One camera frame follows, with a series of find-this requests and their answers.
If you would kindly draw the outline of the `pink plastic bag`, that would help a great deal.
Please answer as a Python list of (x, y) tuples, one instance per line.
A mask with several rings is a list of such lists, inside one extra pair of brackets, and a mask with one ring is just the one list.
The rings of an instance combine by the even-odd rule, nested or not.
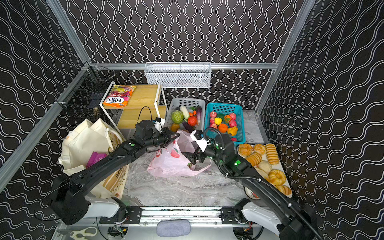
[(191, 134), (183, 130), (178, 130), (180, 136), (172, 141), (167, 147), (156, 152), (155, 157), (149, 164), (147, 172), (155, 177), (192, 177), (205, 170), (212, 164), (205, 165), (203, 168), (192, 164), (183, 152), (194, 153), (197, 144), (191, 138)]

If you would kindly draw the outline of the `orange mandarin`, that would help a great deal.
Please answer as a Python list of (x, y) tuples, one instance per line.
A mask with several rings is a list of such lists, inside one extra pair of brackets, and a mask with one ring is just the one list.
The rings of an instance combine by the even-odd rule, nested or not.
[(226, 124), (218, 125), (218, 130), (220, 133), (225, 134), (228, 131), (228, 126)]

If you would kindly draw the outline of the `yellow lemon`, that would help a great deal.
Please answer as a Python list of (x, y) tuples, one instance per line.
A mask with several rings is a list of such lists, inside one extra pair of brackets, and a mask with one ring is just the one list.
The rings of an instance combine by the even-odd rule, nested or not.
[(219, 118), (219, 117), (216, 117), (215, 119), (214, 119), (214, 123), (216, 124), (216, 125), (220, 125), (221, 123), (222, 123), (222, 119), (221, 118)]

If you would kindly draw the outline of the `yellow orange pear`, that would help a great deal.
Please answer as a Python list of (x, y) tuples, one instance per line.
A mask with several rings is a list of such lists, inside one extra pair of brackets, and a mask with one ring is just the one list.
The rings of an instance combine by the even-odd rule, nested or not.
[(237, 135), (237, 132), (238, 132), (238, 127), (237, 126), (234, 126), (234, 127), (231, 127), (231, 128), (228, 128), (227, 130), (227, 134), (234, 137)]

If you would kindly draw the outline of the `magenta Lot 100 candy bag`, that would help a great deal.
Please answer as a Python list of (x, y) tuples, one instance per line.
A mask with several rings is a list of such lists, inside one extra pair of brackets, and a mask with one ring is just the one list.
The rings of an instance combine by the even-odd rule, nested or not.
[(105, 153), (97, 153), (97, 152), (92, 152), (89, 161), (87, 162), (86, 168), (91, 167), (95, 163), (99, 162), (100, 160), (104, 159), (108, 155)]

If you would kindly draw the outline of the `cream canvas tote bag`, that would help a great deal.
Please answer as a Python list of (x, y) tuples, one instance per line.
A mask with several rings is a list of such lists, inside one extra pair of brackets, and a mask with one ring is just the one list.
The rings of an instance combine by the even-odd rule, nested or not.
[[(70, 176), (86, 169), (92, 152), (109, 155), (122, 142), (122, 136), (102, 119), (94, 123), (86, 119), (63, 140), (59, 163), (63, 166), (64, 173)], [(115, 171), (98, 183), (91, 194), (100, 199), (121, 199), (128, 170), (129, 166), (126, 165)]]

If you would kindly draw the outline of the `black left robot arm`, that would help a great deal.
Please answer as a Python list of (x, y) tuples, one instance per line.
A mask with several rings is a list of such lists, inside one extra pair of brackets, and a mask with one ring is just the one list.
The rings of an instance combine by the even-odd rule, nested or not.
[(84, 218), (97, 217), (124, 222), (127, 206), (121, 200), (116, 197), (98, 200), (88, 198), (87, 194), (115, 171), (149, 153), (152, 147), (165, 148), (179, 136), (167, 127), (157, 130), (151, 120), (141, 121), (136, 125), (134, 136), (104, 159), (71, 176), (58, 176), (49, 196), (49, 206), (67, 226)]

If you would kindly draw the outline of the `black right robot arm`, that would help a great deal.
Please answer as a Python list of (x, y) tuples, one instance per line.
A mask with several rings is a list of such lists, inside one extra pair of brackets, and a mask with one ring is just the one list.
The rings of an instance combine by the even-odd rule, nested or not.
[(193, 164), (210, 158), (226, 178), (238, 181), (267, 205), (265, 209), (253, 202), (244, 204), (241, 213), (246, 221), (261, 225), (281, 240), (322, 239), (314, 209), (295, 203), (263, 178), (237, 154), (230, 137), (215, 128), (193, 131), (190, 136), (198, 147), (194, 153), (184, 153), (186, 158)]

